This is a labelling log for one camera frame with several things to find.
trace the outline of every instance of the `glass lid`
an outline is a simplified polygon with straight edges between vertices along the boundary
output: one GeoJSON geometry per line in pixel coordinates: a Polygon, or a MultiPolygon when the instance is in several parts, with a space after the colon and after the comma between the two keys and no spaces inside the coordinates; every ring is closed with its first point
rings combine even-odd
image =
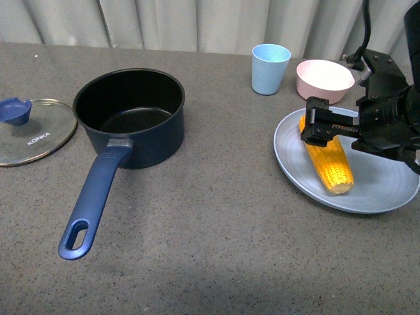
{"type": "Polygon", "coordinates": [[[0,102],[0,167],[29,163],[57,151],[76,126],[72,109],[59,100],[0,102]],[[24,114],[29,119],[22,120],[24,114]]]}

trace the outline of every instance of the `bowl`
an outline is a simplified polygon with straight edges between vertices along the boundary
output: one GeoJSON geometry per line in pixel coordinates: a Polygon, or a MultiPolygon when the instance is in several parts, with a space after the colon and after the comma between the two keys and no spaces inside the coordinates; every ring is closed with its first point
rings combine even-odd
{"type": "Polygon", "coordinates": [[[296,72],[297,92],[305,100],[316,96],[334,104],[354,85],[354,78],[349,69],[328,60],[306,60],[297,66],[296,72]]]}

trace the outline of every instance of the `corn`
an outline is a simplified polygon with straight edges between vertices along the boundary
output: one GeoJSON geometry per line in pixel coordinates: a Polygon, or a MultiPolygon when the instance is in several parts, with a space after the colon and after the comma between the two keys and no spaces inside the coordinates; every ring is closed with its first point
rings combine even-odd
{"type": "MultiPolygon", "coordinates": [[[[299,129],[305,127],[305,115],[299,120],[299,129]]],[[[325,148],[306,144],[306,150],[315,170],[325,187],[334,194],[348,192],[354,186],[350,165],[341,142],[337,136],[327,143],[325,148]]]]}

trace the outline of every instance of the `curtain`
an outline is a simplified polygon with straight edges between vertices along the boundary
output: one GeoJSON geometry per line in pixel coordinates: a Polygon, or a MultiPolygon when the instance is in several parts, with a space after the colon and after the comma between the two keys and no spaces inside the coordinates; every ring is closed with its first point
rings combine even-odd
{"type": "MultiPolygon", "coordinates": [[[[371,0],[369,49],[410,65],[404,15],[416,0],[371,0]]],[[[364,36],[362,0],[1,0],[0,41],[339,60],[364,36]]]]}

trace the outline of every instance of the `saucepan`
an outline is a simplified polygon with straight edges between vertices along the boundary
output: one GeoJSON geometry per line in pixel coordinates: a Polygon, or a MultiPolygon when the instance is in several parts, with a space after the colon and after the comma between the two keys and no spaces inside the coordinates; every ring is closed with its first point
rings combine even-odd
{"type": "Polygon", "coordinates": [[[184,100],[184,88],[173,76],[140,68],[107,73],[78,92],[74,114],[98,156],[58,246],[62,258],[79,259],[90,251],[118,167],[153,166],[178,150],[184,100]]]}

